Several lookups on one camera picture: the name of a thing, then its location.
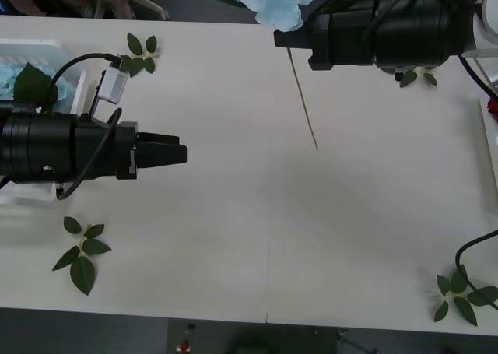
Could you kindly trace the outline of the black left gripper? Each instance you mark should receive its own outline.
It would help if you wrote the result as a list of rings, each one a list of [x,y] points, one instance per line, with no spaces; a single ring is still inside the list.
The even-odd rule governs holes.
[[[76,177],[85,170],[95,152],[98,152],[98,156],[88,169],[85,180],[99,177],[135,180],[137,167],[148,169],[187,162],[188,149],[185,145],[180,145],[178,136],[138,133],[138,124],[133,121],[117,123],[100,148],[109,127],[110,121],[99,121],[88,114],[79,116],[75,126]]]

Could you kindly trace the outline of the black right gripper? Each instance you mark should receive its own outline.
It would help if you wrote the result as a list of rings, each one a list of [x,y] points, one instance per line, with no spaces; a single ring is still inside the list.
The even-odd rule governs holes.
[[[309,66],[314,71],[328,71],[336,65],[371,66],[373,43],[362,35],[372,19],[372,9],[317,14],[309,19],[309,32],[277,30],[274,43],[276,47],[311,48]]]

